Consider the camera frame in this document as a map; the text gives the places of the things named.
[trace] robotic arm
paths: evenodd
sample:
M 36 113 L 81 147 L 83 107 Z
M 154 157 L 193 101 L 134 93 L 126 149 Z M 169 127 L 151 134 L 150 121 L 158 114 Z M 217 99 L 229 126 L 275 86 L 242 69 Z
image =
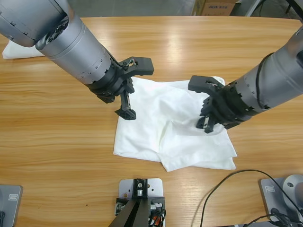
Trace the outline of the robotic arm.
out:
M 0 33 L 21 46 L 36 45 L 105 103 L 121 95 L 116 113 L 126 120 L 136 119 L 128 97 L 134 92 L 131 77 L 152 75 L 151 59 L 130 57 L 117 62 L 67 0 L 0 0 Z
M 193 76 L 188 89 L 205 92 L 196 127 L 206 133 L 220 123 L 230 129 L 303 93 L 303 27 L 275 53 L 241 78 L 223 86 L 212 77 Z

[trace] folded white cloth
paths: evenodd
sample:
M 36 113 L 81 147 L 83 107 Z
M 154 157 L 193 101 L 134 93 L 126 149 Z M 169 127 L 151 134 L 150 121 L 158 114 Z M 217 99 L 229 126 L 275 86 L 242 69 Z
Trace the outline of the folded white cloth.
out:
M 222 78 L 215 77 L 224 84 Z M 188 91 L 186 81 L 133 78 L 130 94 L 137 119 L 119 117 L 114 154 L 161 162 L 169 172 L 187 166 L 235 169 L 237 154 L 222 125 L 206 134 L 196 128 L 206 93 Z
M 12 41 L 9 41 L 4 51 L 2 52 L 3 59 L 14 59 L 14 58 L 32 58 L 44 56 L 40 53 L 35 46 L 23 47 Z

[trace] black cable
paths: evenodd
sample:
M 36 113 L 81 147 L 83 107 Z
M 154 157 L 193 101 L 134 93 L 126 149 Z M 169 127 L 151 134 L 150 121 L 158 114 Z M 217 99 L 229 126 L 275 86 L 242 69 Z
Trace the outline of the black cable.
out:
M 262 0 L 261 2 L 259 2 L 259 4 L 255 7 L 253 13 L 265 2 L 266 0 Z
M 3 226 L 4 218 L 5 218 L 5 213 L 3 211 L 0 211 L 0 227 Z
M 126 68 L 126 65 L 125 65 L 125 66 L 121 65 L 105 47 L 104 47 L 104 49 L 106 50 L 106 52 L 109 54 L 109 56 L 114 60 L 114 62 L 115 62 L 118 66 L 120 66 L 122 69 L 125 69 L 125 68 Z
M 261 5 L 261 7 L 260 7 L 259 17 L 261 17 L 261 11 L 262 11 L 263 5 L 264 5 L 264 2 L 262 3 L 262 5 Z
M 228 178 L 230 178 L 231 176 L 238 174 L 238 173 L 242 173 L 242 172 L 258 172 L 258 173 L 262 173 L 266 176 L 268 176 L 276 185 L 277 187 L 281 190 L 281 192 L 285 195 L 285 197 L 294 205 L 294 207 L 299 211 L 300 215 L 303 217 L 303 214 L 301 213 L 300 209 L 298 208 L 298 206 L 291 200 L 291 198 L 286 194 L 286 192 L 281 188 L 281 186 L 274 180 L 274 178 L 272 178 L 269 174 L 261 171 L 261 170 L 256 170 L 256 169 L 244 169 L 244 170 L 240 170 L 234 173 L 229 174 L 227 177 L 225 177 L 223 180 L 221 180 L 213 189 L 212 191 L 208 194 L 205 203 L 203 205 L 203 209 L 202 209 L 202 216 L 201 216 L 201 222 L 200 222 L 200 227 L 202 227 L 203 224 L 203 218 L 204 218 L 204 212 L 205 212 L 205 207 L 207 204 L 208 199 L 210 198 L 210 196 L 214 193 L 214 191 L 216 191 L 216 189 L 218 187 L 220 187 L 221 184 L 223 184 L 224 181 L 226 181 Z
M 165 216 L 166 216 L 166 210 L 165 209 L 161 209 L 161 211 L 154 212 L 153 215 L 151 216 L 150 220 L 149 220 L 148 226 L 149 227 L 163 227 Z
M 255 223 L 256 221 L 259 221 L 262 218 L 268 218 L 268 217 L 272 217 L 272 216 L 275 216 L 275 215 L 274 214 L 268 214 L 268 215 L 260 216 L 260 217 L 256 218 L 255 220 L 251 221 L 250 223 L 243 225 L 243 227 L 248 227 L 251 224 Z
M 264 62 L 272 54 L 273 53 L 270 53 L 270 54 L 266 55 L 265 58 L 262 59 L 262 61 L 260 62 L 259 66 L 258 66 L 258 71 L 257 71 L 257 76 L 256 76 L 256 93 L 257 93 L 257 102 L 258 102 L 258 105 L 260 106 L 261 109 L 264 109 L 264 106 L 262 105 L 262 103 L 260 101 L 259 77 L 260 77 L 260 72 L 261 72 L 261 69 L 262 69 L 262 66 L 263 66 Z

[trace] wooden table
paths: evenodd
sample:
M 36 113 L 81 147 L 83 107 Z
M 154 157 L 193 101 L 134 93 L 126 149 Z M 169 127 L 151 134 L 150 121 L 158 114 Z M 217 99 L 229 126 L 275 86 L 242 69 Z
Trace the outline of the wooden table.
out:
M 231 82 L 276 51 L 301 26 L 256 17 L 85 18 L 118 59 L 151 57 L 155 81 L 220 76 Z M 0 38 L 0 49 L 7 40 Z M 119 101 L 105 104 L 44 57 L 0 60 L 0 184 L 24 187 L 19 227 L 105 227 L 114 218 L 118 183 L 160 177 L 167 226 L 200 222 L 200 200 L 231 171 L 113 155 Z M 303 174 L 303 97 L 229 130 L 237 170 L 274 177 Z M 258 173 L 225 182 L 206 207 L 205 226 L 246 223 L 265 214 Z

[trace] floor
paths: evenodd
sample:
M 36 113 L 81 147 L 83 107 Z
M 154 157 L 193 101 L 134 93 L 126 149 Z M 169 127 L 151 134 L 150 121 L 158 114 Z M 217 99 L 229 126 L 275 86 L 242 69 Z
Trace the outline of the floor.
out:
M 190 16 L 195 0 L 69 0 L 80 17 L 118 16 Z M 236 4 L 232 15 L 244 16 L 253 0 L 242 0 Z M 253 16 L 299 19 L 294 10 L 285 14 L 285 0 L 267 0 L 261 13 L 257 9 Z

